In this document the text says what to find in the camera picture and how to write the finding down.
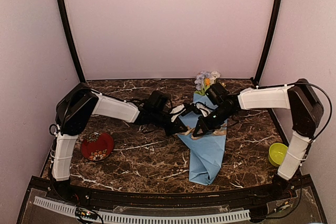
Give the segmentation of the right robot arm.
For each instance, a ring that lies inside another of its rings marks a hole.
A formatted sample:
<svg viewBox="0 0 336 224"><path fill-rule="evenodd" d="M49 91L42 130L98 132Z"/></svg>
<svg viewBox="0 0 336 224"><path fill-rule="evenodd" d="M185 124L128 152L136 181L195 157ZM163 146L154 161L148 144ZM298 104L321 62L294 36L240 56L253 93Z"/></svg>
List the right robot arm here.
<svg viewBox="0 0 336 224"><path fill-rule="evenodd" d="M221 83L215 83L205 94L216 108L209 115L198 118L194 137L215 131L229 117L242 110L288 111L292 134L286 135L289 146L277 171L277 175L287 181L306 161L311 145L329 125L333 113L333 104L326 91L307 79L273 86L255 86L237 93L230 93Z"/></svg>

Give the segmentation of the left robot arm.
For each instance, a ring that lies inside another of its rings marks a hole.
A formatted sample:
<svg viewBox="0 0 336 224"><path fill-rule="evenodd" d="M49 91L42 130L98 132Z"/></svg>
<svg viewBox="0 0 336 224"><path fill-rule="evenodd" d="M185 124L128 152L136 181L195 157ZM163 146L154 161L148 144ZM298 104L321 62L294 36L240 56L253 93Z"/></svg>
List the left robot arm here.
<svg viewBox="0 0 336 224"><path fill-rule="evenodd" d="M65 181L70 178L70 165L79 136L86 128L101 121L122 121L135 125L154 125L167 136L185 133L188 127L179 116L185 106L173 107L168 95L154 90L144 99L122 100L103 94L86 83L75 86L56 106L56 118L49 128L55 137L51 151L50 177L57 181L53 191L63 201L74 197L74 189Z"/></svg>

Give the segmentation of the beige satin ribbon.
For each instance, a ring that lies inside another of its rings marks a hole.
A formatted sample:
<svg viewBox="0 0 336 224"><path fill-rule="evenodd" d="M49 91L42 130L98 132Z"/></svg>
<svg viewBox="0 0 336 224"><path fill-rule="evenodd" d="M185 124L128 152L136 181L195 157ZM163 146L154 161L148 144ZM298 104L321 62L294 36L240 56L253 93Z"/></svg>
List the beige satin ribbon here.
<svg viewBox="0 0 336 224"><path fill-rule="evenodd" d="M186 132L182 132L180 133L181 135L190 135L190 134L193 134L193 132L195 131L194 128L190 128L189 126L187 127L187 131ZM226 127L221 127L220 129L216 129L214 131L209 131L207 132L205 135L202 135L202 136L191 136L191 139L192 140L198 140L198 139L201 139L202 137L205 137L205 136L225 136L227 134L227 128Z"/></svg>

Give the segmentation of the blue wrapping paper sheet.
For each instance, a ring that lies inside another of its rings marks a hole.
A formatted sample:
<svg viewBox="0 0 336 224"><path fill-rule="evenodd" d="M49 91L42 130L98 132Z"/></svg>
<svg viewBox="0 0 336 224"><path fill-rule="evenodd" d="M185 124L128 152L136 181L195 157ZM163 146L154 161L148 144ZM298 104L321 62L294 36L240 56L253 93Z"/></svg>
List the blue wrapping paper sheet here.
<svg viewBox="0 0 336 224"><path fill-rule="evenodd" d="M190 149L189 181L210 185L222 167L226 144L226 122L219 135L204 135L196 140L192 134L179 134L180 140Z"/></svg>

